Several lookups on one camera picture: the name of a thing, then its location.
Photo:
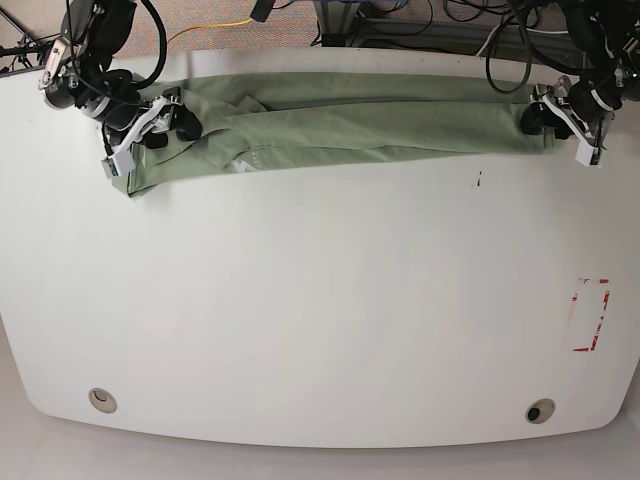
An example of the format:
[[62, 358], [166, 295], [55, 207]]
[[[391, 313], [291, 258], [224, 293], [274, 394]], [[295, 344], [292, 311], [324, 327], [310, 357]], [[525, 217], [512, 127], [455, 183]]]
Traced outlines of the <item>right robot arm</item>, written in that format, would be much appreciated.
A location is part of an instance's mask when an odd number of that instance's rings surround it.
[[[146, 77], [111, 66], [130, 36], [139, 5], [151, 16], [159, 40], [156, 65]], [[60, 34], [48, 51], [38, 88], [51, 108], [75, 107], [100, 124], [105, 150], [101, 165], [109, 179], [135, 169], [135, 145], [161, 149], [168, 145], [170, 132], [182, 142], [202, 135], [202, 124], [187, 108], [179, 87], [151, 99], [141, 96], [160, 77], [167, 54], [167, 32], [150, 1], [65, 3]]]

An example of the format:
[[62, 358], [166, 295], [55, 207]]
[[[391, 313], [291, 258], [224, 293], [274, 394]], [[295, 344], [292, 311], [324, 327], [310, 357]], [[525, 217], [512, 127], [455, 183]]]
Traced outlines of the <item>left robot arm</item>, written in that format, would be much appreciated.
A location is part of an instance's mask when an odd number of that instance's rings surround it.
[[536, 59], [563, 75], [553, 85], [534, 87], [520, 128], [527, 135], [551, 129], [560, 140], [576, 137], [576, 160], [596, 167], [615, 113], [625, 101], [639, 100], [639, 3], [560, 1], [558, 6], [589, 66], [568, 67], [531, 47]]

